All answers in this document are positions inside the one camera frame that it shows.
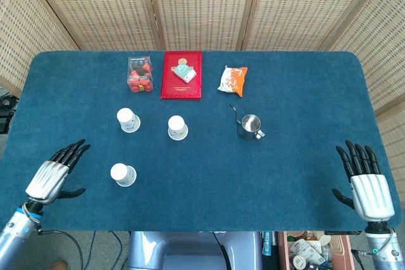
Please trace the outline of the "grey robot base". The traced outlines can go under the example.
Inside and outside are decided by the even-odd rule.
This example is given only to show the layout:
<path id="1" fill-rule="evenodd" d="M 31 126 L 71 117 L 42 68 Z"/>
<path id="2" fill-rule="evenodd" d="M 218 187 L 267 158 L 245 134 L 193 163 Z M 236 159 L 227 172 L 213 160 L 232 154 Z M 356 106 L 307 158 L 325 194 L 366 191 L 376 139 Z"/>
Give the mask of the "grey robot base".
<path id="1" fill-rule="evenodd" d="M 219 270 L 263 270 L 257 231 L 133 231 L 127 270 L 163 270 L 170 255 L 175 269 L 216 257 Z"/>

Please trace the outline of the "white paper cup pale flower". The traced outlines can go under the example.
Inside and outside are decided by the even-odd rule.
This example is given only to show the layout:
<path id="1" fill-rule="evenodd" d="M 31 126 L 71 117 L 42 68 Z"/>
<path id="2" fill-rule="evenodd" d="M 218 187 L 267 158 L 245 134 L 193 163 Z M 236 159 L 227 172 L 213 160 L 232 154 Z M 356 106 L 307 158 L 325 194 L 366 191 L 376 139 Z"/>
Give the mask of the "white paper cup pale flower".
<path id="1" fill-rule="evenodd" d="M 116 118 L 121 126 L 121 129 L 126 133 L 136 132 L 141 124 L 140 118 L 129 108 L 121 108 Z"/>

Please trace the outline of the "black equipment pile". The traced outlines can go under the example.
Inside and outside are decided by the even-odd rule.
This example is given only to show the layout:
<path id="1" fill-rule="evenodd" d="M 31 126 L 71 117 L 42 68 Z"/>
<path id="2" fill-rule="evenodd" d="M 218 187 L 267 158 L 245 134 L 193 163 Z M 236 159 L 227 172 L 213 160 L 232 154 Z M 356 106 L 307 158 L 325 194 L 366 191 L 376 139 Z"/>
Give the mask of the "black equipment pile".
<path id="1" fill-rule="evenodd" d="M 0 134 L 9 132 L 19 98 L 0 86 Z"/>

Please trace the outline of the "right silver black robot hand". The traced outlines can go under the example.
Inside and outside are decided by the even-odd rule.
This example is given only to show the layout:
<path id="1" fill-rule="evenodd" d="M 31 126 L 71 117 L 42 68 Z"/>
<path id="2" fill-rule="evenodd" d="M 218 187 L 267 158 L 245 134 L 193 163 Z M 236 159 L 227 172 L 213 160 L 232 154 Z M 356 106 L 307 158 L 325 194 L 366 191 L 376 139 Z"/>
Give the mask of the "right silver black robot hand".
<path id="1" fill-rule="evenodd" d="M 345 141 L 347 150 L 336 146 L 341 158 L 352 197 L 346 197 L 334 188 L 334 197 L 366 222 L 385 222 L 395 215 L 389 184 L 380 170 L 374 150 Z"/>

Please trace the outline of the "red hardcover book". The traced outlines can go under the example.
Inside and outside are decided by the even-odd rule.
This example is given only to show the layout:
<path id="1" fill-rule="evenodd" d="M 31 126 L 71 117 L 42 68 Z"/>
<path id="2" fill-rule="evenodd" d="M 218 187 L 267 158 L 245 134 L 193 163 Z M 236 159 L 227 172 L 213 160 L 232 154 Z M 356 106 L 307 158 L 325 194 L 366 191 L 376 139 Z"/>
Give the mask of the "red hardcover book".
<path id="1" fill-rule="evenodd" d="M 166 51 L 164 55 L 163 77 L 161 85 L 162 99 L 200 99 L 202 96 L 202 52 Z M 187 63 L 197 76 L 189 83 L 177 77 L 173 69 L 179 63 Z"/>

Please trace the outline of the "green white tissue pack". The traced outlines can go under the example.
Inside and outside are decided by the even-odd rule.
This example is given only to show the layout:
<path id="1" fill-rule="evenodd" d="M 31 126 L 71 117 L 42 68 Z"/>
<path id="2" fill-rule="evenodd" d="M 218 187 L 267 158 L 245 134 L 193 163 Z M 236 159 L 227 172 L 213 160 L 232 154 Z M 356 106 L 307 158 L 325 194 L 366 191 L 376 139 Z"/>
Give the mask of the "green white tissue pack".
<path id="1" fill-rule="evenodd" d="M 176 67 L 174 67 L 173 72 L 185 83 L 189 83 L 197 76 L 197 72 L 187 63 L 179 63 Z"/>

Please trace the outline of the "steel gooseneck pitcher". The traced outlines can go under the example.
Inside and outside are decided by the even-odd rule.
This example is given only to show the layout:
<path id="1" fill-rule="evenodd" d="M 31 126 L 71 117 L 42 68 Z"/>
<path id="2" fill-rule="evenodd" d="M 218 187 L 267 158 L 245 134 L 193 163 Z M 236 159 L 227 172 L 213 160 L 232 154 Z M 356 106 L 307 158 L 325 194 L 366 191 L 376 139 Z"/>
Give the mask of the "steel gooseneck pitcher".
<path id="1" fill-rule="evenodd" d="M 235 113 L 237 123 L 237 134 L 244 140 L 262 139 L 266 134 L 261 130 L 261 120 L 255 114 L 247 114 L 241 119 L 238 118 L 237 109 L 233 104 L 230 107 Z"/>

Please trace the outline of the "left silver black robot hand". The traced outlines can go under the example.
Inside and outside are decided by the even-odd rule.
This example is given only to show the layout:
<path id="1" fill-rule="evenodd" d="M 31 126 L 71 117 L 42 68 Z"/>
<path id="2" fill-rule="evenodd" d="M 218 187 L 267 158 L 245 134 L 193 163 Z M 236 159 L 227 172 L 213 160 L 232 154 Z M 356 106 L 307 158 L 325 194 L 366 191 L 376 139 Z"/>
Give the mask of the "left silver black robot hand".
<path id="1" fill-rule="evenodd" d="M 49 205 L 56 199 L 72 199 L 82 195 L 86 189 L 62 190 L 66 178 L 73 171 L 83 153 L 90 148 L 85 139 L 72 143 L 55 152 L 39 167 L 25 193 L 31 201 Z"/>

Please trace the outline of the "orange white snack bag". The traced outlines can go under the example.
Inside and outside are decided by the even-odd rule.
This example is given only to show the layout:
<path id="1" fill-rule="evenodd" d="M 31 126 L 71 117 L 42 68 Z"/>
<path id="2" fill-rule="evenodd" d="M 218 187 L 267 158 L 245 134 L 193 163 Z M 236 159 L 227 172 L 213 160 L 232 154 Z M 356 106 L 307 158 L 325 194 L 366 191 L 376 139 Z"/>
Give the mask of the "orange white snack bag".
<path id="1" fill-rule="evenodd" d="M 239 97 L 242 97 L 247 70 L 248 68 L 245 66 L 239 68 L 225 66 L 218 90 L 226 93 L 235 93 Z"/>

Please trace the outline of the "clear box of red pieces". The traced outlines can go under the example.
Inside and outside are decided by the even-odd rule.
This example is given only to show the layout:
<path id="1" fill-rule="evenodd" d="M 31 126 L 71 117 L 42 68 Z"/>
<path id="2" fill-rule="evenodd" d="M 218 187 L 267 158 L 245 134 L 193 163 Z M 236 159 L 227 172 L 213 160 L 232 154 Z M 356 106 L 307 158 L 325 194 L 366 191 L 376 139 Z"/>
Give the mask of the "clear box of red pieces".
<path id="1" fill-rule="evenodd" d="M 133 93 L 153 91 L 153 66 L 149 56 L 128 58 L 127 84 Z"/>

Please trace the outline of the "blue table mat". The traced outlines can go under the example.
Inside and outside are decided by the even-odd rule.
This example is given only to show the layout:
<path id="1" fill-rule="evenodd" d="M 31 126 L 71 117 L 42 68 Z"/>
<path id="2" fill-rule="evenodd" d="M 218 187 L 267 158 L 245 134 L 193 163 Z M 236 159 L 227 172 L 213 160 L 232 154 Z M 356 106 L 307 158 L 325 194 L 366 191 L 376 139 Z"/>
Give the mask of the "blue table mat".
<path id="1" fill-rule="evenodd" d="M 85 139 L 90 148 L 64 189 L 74 199 L 44 208 L 42 225 L 62 230 L 260 231 L 362 230 L 366 223 L 332 193 L 351 194 L 336 146 L 370 146 L 401 204 L 368 95 L 351 52 L 223 52 L 202 55 L 202 96 L 160 98 L 164 54 L 150 51 L 152 92 L 133 93 L 127 61 L 136 52 L 53 51 L 32 60 L 0 160 L 0 228 L 26 199 L 39 166 Z M 224 67 L 247 67 L 243 96 L 218 90 Z M 238 118 L 255 114 L 262 139 L 237 134 Z M 141 121 L 126 133 L 116 118 L 127 107 Z M 188 135 L 168 136 L 181 116 Z M 135 168 L 119 186 L 116 163 Z"/>

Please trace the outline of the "white paper cup blue flower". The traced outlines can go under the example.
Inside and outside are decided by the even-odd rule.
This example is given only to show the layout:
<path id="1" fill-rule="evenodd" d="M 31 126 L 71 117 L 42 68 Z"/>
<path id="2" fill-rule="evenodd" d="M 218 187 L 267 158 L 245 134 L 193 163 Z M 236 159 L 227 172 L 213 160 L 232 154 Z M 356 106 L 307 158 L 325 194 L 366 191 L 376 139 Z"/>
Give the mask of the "white paper cup blue flower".
<path id="1" fill-rule="evenodd" d="M 137 179 L 137 172 L 134 167 L 116 163 L 110 169 L 111 178 L 121 187 L 131 186 Z"/>

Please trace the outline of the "woven bamboo screen panel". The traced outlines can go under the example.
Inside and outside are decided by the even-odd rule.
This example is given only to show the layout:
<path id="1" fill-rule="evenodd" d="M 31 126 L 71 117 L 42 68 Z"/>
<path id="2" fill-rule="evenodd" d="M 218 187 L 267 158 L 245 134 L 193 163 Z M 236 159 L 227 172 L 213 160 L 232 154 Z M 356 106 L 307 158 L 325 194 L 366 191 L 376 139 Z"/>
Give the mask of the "woven bamboo screen panel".
<path id="1" fill-rule="evenodd" d="M 361 0 L 252 0 L 243 50 L 319 50 Z"/>
<path id="2" fill-rule="evenodd" d="M 82 50 L 163 48 L 152 0 L 46 0 Z"/>
<path id="3" fill-rule="evenodd" d="M 152 0 L 163 49 L 239 51 L 252 0 Z"/>
<path id="4" fill-rule="evenodd" d="M 400 200 L 405 202 L 405 0 L 357 0 L 334 50 L 361 61 Z"/>
<path id="5" fill-rule="evenodd" d="M 38 53 L 78 49 L 47 0 L 0 0 L 0 87 L 19 97 Z"/>

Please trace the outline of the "pink crate of clutter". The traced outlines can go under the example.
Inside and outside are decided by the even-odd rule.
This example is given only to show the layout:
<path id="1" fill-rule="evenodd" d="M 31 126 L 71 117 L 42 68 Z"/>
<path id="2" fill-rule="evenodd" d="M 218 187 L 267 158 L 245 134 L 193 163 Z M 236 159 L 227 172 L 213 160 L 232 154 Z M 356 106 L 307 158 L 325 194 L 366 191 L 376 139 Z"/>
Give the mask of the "pink crate of clutter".
<path id="1" fill-rule="evenodd" d="M 349 237 L 323 231 L 277 233 L 281 270 L 309 270 L 309 265 L 327 270 L 355 270 Z"/>

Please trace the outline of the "white paper cup green flower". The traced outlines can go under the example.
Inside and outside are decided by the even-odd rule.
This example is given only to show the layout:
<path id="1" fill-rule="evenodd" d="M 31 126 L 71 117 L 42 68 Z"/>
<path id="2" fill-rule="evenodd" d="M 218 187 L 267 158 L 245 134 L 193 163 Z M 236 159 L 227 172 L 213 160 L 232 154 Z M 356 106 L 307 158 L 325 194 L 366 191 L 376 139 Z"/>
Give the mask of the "white paper cup green flower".
<path id="1" fill-rule="evenodd" d="M 168 120 L 168 136 L 172 140 L 180 141 L 188 135 L 189 129 L 184 119 L 179 115 L 171 116 Z"/>

